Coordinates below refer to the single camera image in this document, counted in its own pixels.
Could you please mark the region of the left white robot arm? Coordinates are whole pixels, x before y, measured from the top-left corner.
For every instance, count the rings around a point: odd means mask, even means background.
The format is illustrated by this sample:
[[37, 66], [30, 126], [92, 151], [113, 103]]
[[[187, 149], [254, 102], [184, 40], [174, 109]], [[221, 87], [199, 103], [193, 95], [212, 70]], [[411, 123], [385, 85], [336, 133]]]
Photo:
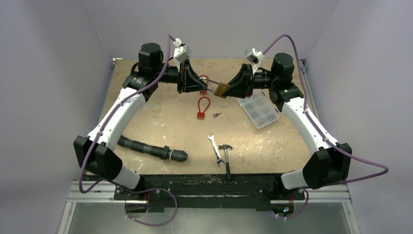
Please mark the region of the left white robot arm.
[[179, 93], [207, 89], [207, 84], [190, 65], [190, 48], [179, 39], [173, 44], [172, 57], [165, 55], [157, 43], [143, 44], [138, 61], [132, 66], [112, 107], [87, 136], [77, 136], [74, 140], [81, 170], [126, 187], [132, 199], [144, 196], [143, 177], [124, 166], [114, 152], [132, 117], [146, 104], [159, 82], [176, 84]]

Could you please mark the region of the brass padlock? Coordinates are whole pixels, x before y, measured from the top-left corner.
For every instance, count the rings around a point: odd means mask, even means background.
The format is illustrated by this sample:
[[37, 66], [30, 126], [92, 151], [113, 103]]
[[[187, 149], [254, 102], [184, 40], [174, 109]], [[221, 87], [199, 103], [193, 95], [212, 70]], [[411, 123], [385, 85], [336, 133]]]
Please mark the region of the brass padlock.
[[225, 95], [224, 93], [229, 89], [230, 85], [223, 82], [213, 81], [209, 79], [207, 76], [200, 76], [199, 80], [205, 80], [207, 83], [211, 82], [217, 84], [217, 88], [213, 91], [214, 95], [226, 99], [227, 95]]

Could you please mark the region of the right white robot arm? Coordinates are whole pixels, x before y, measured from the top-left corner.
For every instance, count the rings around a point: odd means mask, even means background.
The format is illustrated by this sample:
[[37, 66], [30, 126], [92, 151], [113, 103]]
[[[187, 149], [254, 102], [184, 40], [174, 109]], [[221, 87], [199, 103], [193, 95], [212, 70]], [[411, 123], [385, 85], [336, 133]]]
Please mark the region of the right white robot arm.
[[352, 149], [347, 143], [340, 144], [317, 120], [305, 103], [305, 96], [292, 81], [295, 66], [291, 55], [278, 53], [271, 69], [260, 67], [264, 58], [261, 52], [248, 52], [248, 64], [242, 64], [238, 74], [227, 84], [224, 97], [250, 97], [255, 89], [268, 89], [269, 98], [278, 110], [294, 124], [304, 140], [310, 158], [300, 170], [281, 175], [274, 184], [274, 194], [286, 198], [293, 189], [318, 189], [348, 177], [351, 159], [346, 153]]

